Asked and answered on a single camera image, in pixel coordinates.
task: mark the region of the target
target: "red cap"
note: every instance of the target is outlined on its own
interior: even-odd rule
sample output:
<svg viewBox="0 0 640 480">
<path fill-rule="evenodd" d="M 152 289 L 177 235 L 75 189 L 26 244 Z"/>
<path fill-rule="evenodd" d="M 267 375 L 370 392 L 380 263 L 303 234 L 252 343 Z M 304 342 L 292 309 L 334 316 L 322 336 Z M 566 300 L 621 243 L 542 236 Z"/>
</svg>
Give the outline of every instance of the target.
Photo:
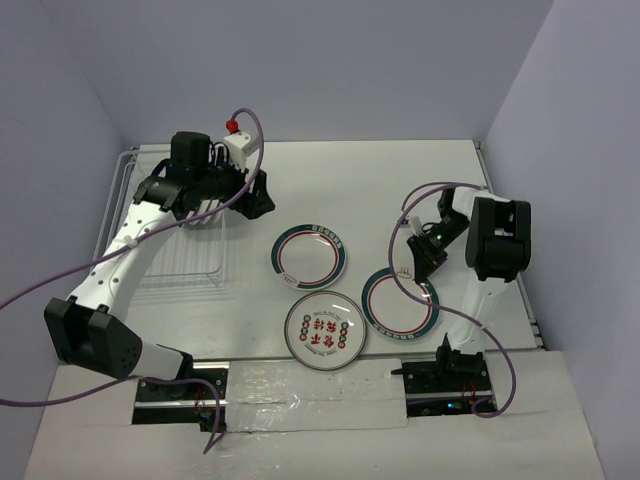
<svg viewBox="0 0 640 480">
<path fill-rule="evenodd" d="M 235 120 L 227 120 L 227 130 L 229 130 L 229 133 L 237 133 L 238 131 L 240 131 L 238 122 L 236 122 Z"/>
</svg>

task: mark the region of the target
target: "gray wall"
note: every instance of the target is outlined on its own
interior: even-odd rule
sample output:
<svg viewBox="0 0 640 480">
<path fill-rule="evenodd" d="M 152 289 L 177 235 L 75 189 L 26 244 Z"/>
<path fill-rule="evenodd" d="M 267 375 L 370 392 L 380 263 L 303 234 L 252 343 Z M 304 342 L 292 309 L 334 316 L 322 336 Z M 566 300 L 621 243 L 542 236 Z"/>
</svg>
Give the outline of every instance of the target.
<svg viewBox="0 0 640 480">
<path fill-rule="evenodd" d="M 42 0 L 131 142 L 484 138 L 552 0 Z"/>
<path fill-rule="evenodd" d="M 115 156 L 110 118 L 36 0 L 0 5 L 0 298 L 91 258 Z M 0 397 L 47 398 L 42 318 L 61 280 L 0 312 Z M 0 407 L 0 478 L 22 478 L 42 412 Z"/>
<path fill-rule="evenodd" d="M 640 471 L 640 3 L 556 0 L 486 141 L 533 204 L 525 276 L 609 480 Z"/>
</svg>

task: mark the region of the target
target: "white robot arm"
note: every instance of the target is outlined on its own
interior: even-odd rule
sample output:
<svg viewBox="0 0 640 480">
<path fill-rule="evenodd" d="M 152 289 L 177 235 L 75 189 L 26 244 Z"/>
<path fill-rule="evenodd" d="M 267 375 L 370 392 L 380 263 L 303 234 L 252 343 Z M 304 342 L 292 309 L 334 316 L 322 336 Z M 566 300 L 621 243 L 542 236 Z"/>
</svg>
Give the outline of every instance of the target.
<svg viewBox="0 0 640 480">
<path fill-rule="evenodd" d="M 236 131 L 223 144 L 228 155 L 218 164 L 210 158 L 208 136 L 178 132 L 172 138 L 170 158 L 140 184 L 105 255 L 124 245 L 131 249 L 98 264 L 66 300 L 54 298 L 47 305 L 45 321 L 61 360 L 114 378 L 189 378 L 191 355 L 144 341 L 125 325 L 134 292 L 174 230 L 140 243 L 136 239 L 194 212 L 203 213 L 214 206 L 212 202 L 226 201 L 242 188 L 246 159 L 256 150 L 257 137 Z M 266 191 L 266 173 L 260 171 L 251 191 L 230 208 L 249 219 L 272 211 L 275 204 Z"/>
<path fill-rule="evenodd" d="M 444 263 L 445 247 L 468 227 L 465 259 L 471 272 L 461 310 L 490 326 L 502 293 L 529 265 L 531 206 L 486 190 L 458 187 L 443 192 L 438 210 L 442 221 L 407 242 L 414 255 L 416 282 L 423 282 Z M 459 358 L 480 358 L 477 354 L 485 350 L 485 334 L 463 318 L 449 328 L 445 342 L 459 352 Z"/>
</svg>

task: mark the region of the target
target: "white plate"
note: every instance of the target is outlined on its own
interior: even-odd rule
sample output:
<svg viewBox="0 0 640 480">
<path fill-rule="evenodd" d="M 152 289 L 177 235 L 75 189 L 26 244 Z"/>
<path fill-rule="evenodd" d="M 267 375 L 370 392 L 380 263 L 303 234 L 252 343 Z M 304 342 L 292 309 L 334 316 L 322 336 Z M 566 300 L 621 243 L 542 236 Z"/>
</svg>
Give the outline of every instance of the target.
<svg viewBox="0 0 640 480">
<path fill-rule="evenodd" d="M 315 370 L 348 365 L 360 354 L 366 336 L 360 308 L 335 292 L 315 292 L 301 298 L 284 323 L 289 351 Z"/>
<path fill-rule="evenodd" d="M 200 203 L 200 207 L 198 207 L 198 210 L 193 212 L 191 216 L 193 217 L 193 216 L 208 212 L 209 210 L 213 210 L 218 205 L 220 205 L 220 203 L 221 202 L 219 200 L 205 200 Z M 202 228 L 206 225 L 215 225 L 216 223 L 218 223 L 220 218 L 222 218 L 222 210 L 219 211 L 218 213 L 214 213 L 213 215 L 209 215 L 208 217 L 204 217 L 203 219 L 196 220 L 191 223 L 186 223 L 184 226 L 187 228 L 195 228 L 195 229 Z"/>
<path fill-rule="evenodd" d="M 276 274 L 296 290 L 320 290 L 331 285 L 346 263 L 342 240 L 321 225 L 290 228 L 271 249 L 271 265 Z"/>
<path fill-rule="evenodd" d="M 416 285 L 408 269 L 401 269 L 397 273 L 411 293 L 428 302 L 438 303 L 436 289 L 429 281 Z M 438 323 L 439 310 L 407 297 L 393 281 L 389 267 L 369 277 L 362 289 L 361 301 L 367 321 L 387 338 L 416 340 L 429 333 Z"/>
</svg>

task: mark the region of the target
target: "wire dish rack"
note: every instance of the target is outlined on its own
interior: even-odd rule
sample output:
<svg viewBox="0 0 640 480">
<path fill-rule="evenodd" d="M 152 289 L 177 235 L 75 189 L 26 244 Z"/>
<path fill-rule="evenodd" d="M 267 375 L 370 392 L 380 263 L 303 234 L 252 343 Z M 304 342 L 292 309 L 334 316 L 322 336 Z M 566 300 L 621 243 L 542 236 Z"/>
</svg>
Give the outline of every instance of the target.
<svg viewBox="0 0 640 480">
<path fill-rule="evenodd" d="M 94 252 L 98 258 L 111 243 L 126 217 L 138 185 L 160 160 L 168 146 L 148 146 L 118 157 L 100 235 Z M 204 226 L 177 228 L 156 255 L 139 288 L 224 284 L 227 229 L 225 212 Z"/>
</svg>

